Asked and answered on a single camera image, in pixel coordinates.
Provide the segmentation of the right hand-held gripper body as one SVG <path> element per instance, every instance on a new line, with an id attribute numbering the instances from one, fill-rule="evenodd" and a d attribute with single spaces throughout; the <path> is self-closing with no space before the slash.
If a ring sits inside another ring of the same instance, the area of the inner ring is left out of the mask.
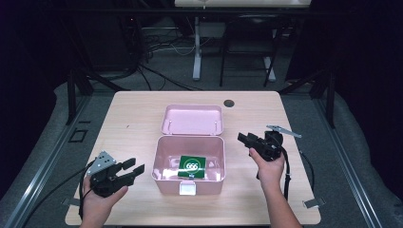
<path id="1" fill-rule="evenodd" d="M 287 134 L 295 138 L 301 138 L 301 135 L 278 125 L 267 125 L 268 130 L 264 132 L 264 138 L 260 138 L 252 133 L 250 146 L 254 148 L 259 155 L 267 162 L 274 161 L 285 152 L 283 148 L 283 135 Z"/>

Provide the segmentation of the green packet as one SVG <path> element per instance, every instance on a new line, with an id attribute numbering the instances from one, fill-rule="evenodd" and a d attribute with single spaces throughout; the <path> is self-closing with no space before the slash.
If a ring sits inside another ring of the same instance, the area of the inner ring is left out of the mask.
<path id="1" fill-rule="evenodd" d="M 205 167 L 205 157 L 181 156 L 178 176 L 189 179 L 203 179 Z"/>

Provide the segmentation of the pink storage box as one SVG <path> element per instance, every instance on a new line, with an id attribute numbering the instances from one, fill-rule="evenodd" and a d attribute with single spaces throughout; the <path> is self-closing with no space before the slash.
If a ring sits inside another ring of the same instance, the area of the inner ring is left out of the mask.
<path id="1" fill-rule="evenodd" d="M 151 177 L 165 195 L 217 195 L 226 176 L 223 117 L 217 105 L 171 104 L 164 112 Z M 178 176 L 181 156 L 205 157 L 203 179 Z"/>

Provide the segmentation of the black metal chair frame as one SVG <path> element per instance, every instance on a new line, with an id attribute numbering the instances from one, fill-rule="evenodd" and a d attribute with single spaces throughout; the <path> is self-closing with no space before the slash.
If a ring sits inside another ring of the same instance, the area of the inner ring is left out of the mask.
<path id="1" fill-rule="evenodd" d="M 221 40 L 220 86 L 223 86 L 226 71 L 238 70 L 263 70 L 263 85 L 267 86 L 269 81 L 263 58 L 270 57 L 274 67 L 282 34 L 290 23 L 289 18 L 275 14 L 241 15 L 229 21 Z M 262 67 L 240 63 L 240 60 L 251 60 L 254 57 L 262 60 Z"/>

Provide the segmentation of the person's left hand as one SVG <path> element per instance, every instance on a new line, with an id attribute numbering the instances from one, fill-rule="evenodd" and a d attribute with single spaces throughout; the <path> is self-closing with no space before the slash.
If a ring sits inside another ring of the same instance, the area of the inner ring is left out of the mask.
<path id="1" fill-rule="evenodd" d="M 89 184 L 85 184 L 83 190 L 86 193 L 86 197 L 84 198 L 82 222 L 94 220 L 105 224 L 112 211 L 112 207 L 123 198 L 128 191 L 128 187 L 123 186 L 116 193 L 107 198 L 96 195 L 90 189 Z"/>

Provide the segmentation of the aluminium floor rail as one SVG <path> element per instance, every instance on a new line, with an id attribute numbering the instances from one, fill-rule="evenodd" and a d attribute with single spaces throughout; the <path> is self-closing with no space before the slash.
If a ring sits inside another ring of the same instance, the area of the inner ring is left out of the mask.
<path id="1" fill-rule="evenodd" d="M 98 118 L 95 97 L 79 100 L 77 115 L 66 124 L 67 103 L 60 101 L 39 142 L 10 190 L 0 200 L 0 228 L 72 228 L 68 204 L 91 153 Z"/>
<path id="2" fill-rule="evenodd" d="M 336 129 L 331 127 L 326 118 L 325 104 L 318 99 L 313 99 L 313 104 L 336 148 L 338 162 L 367 226 L 369 228 L 383 228 L 383 225 L 369 199 L 367 191 L 363 187 Z"/>

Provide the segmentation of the black metal stand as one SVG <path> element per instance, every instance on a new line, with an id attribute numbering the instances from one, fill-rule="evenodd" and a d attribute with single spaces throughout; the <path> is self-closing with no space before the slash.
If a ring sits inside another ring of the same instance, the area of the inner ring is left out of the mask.
<path id="1" fill-rule="evenodd" d="M 332 69 L 324 68 L 309 75 L 308 77 L 298 79 L 291 85 L 288 85 L 284 89 L 280 90 L 278 93 L 280 95 L 291 93 L 307 83 L 313 83 L 309 91 L 309 96 L 312 99 L 320 99 L 323 94 L 326 94 L 325 119 L 328 125 L 334 128 L 336 74 Z"/>
<path id="2" fill-rule="evenodd" d="M 90 79 L 101 83 L 115 92 L 126 91 L 126 88 L 110 82 L 108 79 L 92 70 L 73 68 L 67 76 L 67 125 L 73 122 L 77 114 L 76 89 L 79 89 L 84 96 L 91 96 L 93 94 L 94 88 L 90 84 Z"/>

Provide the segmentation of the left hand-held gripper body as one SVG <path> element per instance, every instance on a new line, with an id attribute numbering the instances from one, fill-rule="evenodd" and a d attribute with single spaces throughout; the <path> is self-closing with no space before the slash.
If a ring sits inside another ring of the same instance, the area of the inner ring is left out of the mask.
<path id="1" fill-rule="evenodd" d="M 101 197 L 109 197 L 123 186 L 130 186 L 134 180 L 127 180 L 125 175 L 118 176 L 118 162 L 106 151 L 101 151 L 90 165 L 86 174 L 90 176 L 90 188 Z"/>

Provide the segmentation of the person's right hand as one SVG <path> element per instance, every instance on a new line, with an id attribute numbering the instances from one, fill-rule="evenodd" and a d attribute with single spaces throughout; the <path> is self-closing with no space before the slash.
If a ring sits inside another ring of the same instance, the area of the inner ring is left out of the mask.
<path id="1" fill-rule="evenodd" d="M 258 176 L 262 189 L 269 192 L 278 191 L 284 169 L 283 156 L 274 161 L 266 161 L 254 148 L 249 149 L 249 155 L 258 166 Z"/>

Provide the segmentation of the white desk leg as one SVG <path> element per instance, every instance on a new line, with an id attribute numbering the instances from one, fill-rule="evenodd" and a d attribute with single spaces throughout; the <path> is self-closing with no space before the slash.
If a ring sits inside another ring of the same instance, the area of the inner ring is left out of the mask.
<path id="1" fill-rule="evenodd" d="M 272 64 L 271 58 L 264 57 L 263 62 L 266 67 L 266 73 L 268 74 L 268 81 L 270 83 L 274 83 L 277 80 L 277 78 L 276 78 L 275 72 L 273 70 L 273 64 Z"/>
<path id="2" fill-rule="evenodd" d="M 202 70 L 200 20 L 198 17 L 195 18 L 194 25 L 195 25 L 194 27 L 195 55 L 194 55 L 192 78 L 194 81 L 198 81 L 201 78 L 201 70 Z"/>

